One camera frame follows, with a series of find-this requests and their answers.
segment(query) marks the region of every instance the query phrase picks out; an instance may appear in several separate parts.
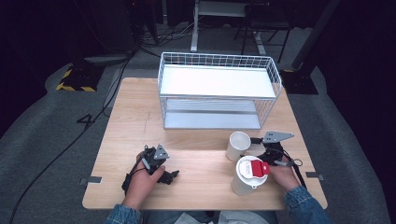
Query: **denim sleeve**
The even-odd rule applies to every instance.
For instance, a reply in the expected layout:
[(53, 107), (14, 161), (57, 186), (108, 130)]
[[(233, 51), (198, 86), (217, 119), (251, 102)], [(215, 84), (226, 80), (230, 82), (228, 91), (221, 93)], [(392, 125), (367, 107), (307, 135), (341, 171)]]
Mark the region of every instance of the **denim sleeve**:
[(105, 224), (137, 224), (140, 213), (130, 207), (116, 204), (111, 214), (107, 217)]
[(302, 186), (289, 191), (284, 202), (293, 223), (332, 223), (318, 201)]

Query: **black wire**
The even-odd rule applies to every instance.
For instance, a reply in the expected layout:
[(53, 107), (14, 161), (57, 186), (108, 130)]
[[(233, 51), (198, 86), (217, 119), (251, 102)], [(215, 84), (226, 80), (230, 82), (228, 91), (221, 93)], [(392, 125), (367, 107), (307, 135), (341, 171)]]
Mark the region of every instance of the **black wire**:
[[(120, 72), (120, 75), (122, 76), (122, 73), (126, 67), (126, 64), (133, 58), (134, 53), (129, 55), (129, 58), (127, 59), (127, 61), (122, 65), (122, 69)], [(88, 123), (87, 127), (61, 152), (59, 153), (36, 177), (35, 179), (33, 179), (33, 181), (29, 184), (29, 186), (24, 190), (23, 194), (20, 196), (20, 198), (18, 199), (17, 203), (14, 206), (14, 209), (12, 210), (12, 215), (11, 218), (9, 219), (9, 224), (12, 224), (15, 214), (17, 213), (18, 207), (23, 199), (23, 197), (26, 195), (26, 193), (29, 191), (29, 189), (33, 186), (33, 184), (37, 181), (37, 179), (42, 176), (50, 167), (53, 163), (55, 163), (71, 146), (73, 146), (77, 140), (85, 133), (88, 131), (88, 129), (96, 122), (96, 120), (99, 118), (99, 116), (101, 116), (102, 114), (105, 113), (105, 109), (109, 106), (111, 99), (107, 102), (107, 104), (105, 106), (102, 107), (102, 110), (96, 115), (96, 117), (93, 119), (93, 122)]]
[[(103, 114), (104, 114), (105, 116), (107, 116), (107, 117), (109, 117), (109, 115), (107, 115), (107, 114), (105, 113), (105, 109), (108, 107), (108, 105), (110, 104), (110, 102), (111, 102), (111, 101), (113, 100), (113, 98), (115, 97), (116, 92), (117, 92), (117, 89), (118, 89), (119, 86), (120, 86), (120, 82), (122, 81), (122, 74), (123, 74), (123, 72), (124, 72), (124, 70), (125, 70), (126, 65), (127, 65), (128, 62), (131, 60), (131, 58), (132, 58), (132, 57), (130, 57), (130, 58), (120, 67), (119, 76), (118, 76), (118, 77), (116, 78), (116, 80), (114, 80), (114, 82), (111, 84), (110, 89), (108, 90), (108, 92), (107, 92), (107, 94), (106, 94), (106, 97), (105, 97), (105, 100), (104, 100), (104, 105), (102, 106), (102, 109), (103, 109)], [(114, 84), (115, 84), (117, 81), (118, 81), (118, 83), (117, 83), (116, 89), (114, 90), (113, 94), (111, 95), (110, 99), (107, 101), (107, 104), (105, 105), (105, 101), (106, 101), (106, 99), (107, 99), (107, 96), (110, 94), (111, 90), (112, 90), (113, 87), (114, 87)]]

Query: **chair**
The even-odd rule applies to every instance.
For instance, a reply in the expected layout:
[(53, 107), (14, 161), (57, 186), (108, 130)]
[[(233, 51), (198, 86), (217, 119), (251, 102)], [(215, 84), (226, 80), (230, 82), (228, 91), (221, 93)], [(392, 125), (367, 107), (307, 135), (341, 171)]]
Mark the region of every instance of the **chair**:
[[(235, 37), (236, 39), (239, 35), (240, 30), (245, 27), (244, 42), (242, 45), (242, 52), (244, 54), (245, 45), (247, 44), (248, 31), (254, 35), (260, 35), (261, 32), (273, 32), (268, 38), (265, 45), (266, 46), (281, 46), (282, 49), (277, 60), (280, 60), (283, 55), (286, 43), (289, 38), (290, 30), (292, 26), (292, 13), (289, 12), (290, 6), (286, 6), (282, 3), (282, 0), (266, 0), (266, 1), (251, 1), (250, 4), (245, 6), (245, 18), (242, 27), (239, 27)], [(273, 37), (278, 33), (278, 31), (286, 31), (285, 39), (282, 44), (269, 43)]]

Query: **white bin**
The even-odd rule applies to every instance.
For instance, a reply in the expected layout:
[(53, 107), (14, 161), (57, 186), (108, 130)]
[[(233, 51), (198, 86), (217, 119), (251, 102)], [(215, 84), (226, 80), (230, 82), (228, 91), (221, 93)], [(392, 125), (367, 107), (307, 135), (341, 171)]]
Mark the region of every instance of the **white bin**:
[(281, 92), (270, 57), (164, 52), (165, 129), (260, 129)]

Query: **white cup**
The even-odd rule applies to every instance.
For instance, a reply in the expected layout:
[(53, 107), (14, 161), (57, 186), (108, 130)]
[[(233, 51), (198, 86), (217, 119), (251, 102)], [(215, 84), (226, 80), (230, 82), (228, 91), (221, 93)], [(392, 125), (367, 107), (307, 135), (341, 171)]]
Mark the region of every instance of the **white cup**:
[(250, 137), (246, 133), (235, 132), (230, 136), (225, 155), (230, 161), (238, 161), (250, 147)]
[(246, 177), (244, 176), (244, 172), (247, 167), (245, 166), (246, 161), (255, 161), (260, 160), (254, 156), (245, 156), (241, 158), (235, 165), (235, 175), (233, 176), (233, 181), (231, 182), (231, 188), (233, 192), (238, 195), (247, 195), (253, 192), (258, 186), (265, 183), (268, 175), (264, 175), (261, 178), (257, 177)]

